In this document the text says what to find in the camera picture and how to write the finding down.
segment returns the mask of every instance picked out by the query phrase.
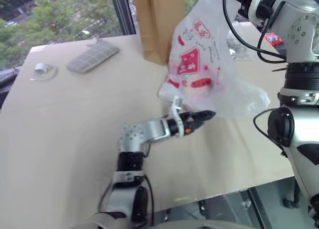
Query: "brown paper bag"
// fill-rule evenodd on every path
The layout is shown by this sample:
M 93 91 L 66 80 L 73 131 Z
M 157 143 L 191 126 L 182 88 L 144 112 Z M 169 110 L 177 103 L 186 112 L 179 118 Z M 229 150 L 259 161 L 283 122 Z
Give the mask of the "brown paper bag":
M 166 65 L 174 30 L 185 15 L 185 0 L 134 0 L 146 60 Z

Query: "beige tabletop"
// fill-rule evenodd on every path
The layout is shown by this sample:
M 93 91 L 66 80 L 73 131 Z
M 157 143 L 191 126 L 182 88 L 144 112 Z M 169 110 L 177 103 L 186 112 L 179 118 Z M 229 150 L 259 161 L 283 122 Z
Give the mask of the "beige tabletop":
M 257 43 L 260 33 L 251 24 L 241 29 Z M 0 114 L 0 228 L 67 229 L 83 222 L 116 168 L 121 127 L 166 114 L 157 97 L 166 68 L 143 59 L 137 36 L 108 41 L 121 51 L 84 75 L 65 65 L 90 40 L 29 53 Z M 29 80 L 39 61 L 58 67 L 55 78 Z M 257 58 L 236 64 L 277 107 L 284 73 L 271 70 L 282 65 Z M 259 120 L 263 129 L 266 122 L 267 116 Z M 188 137 L 154 144 L 144 168 L 156 211 L 293 176 L 251 118 L 216 117 Z

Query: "table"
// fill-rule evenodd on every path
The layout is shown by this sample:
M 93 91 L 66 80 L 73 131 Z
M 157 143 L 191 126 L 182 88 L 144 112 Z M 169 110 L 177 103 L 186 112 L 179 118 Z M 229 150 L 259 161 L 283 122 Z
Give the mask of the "table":
M 260 33 L 250 23 L 241 31 L 257 44 Z M 137 36 L 108 40 L 121 52 L 85 75 L 64 66 L 90 41 L 29 53 L 0 114 L 1 228 L 66 229 L 83 222 L 95 213 L 116 168 L 121 127 L 166 114 L 168 105 L 156 97 L 165 67 L 143 60 Z M 57 76 L 31 82 L 39 61 L 57 65 Z M 277 107 L 284 73 L 271 70 L 282 65 L 256 58 L 237 67 Z M 267 116 L 259 120 L 263 129 L 266 122 Z M 156 211 L 293 176 L 288 160 L 251 118 L 216 117 L 188 137 L 154 144 L 144 169 Z

